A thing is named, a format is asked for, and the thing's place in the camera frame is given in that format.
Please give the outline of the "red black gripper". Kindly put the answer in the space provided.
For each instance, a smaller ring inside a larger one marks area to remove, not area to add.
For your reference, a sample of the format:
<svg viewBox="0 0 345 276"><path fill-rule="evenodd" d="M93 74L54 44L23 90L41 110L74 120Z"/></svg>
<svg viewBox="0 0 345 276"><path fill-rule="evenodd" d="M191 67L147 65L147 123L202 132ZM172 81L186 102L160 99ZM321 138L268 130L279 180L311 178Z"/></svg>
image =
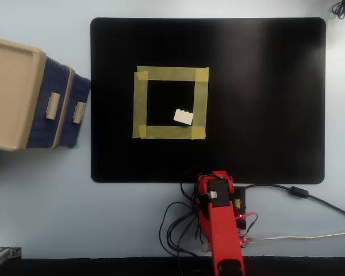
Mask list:
<svg viewBox="0 0 345 276"><path fill-rule="evenodd" d="M197 181L199 201L233 201L233 179L226 171L213 171L201 174Z"/></svg>

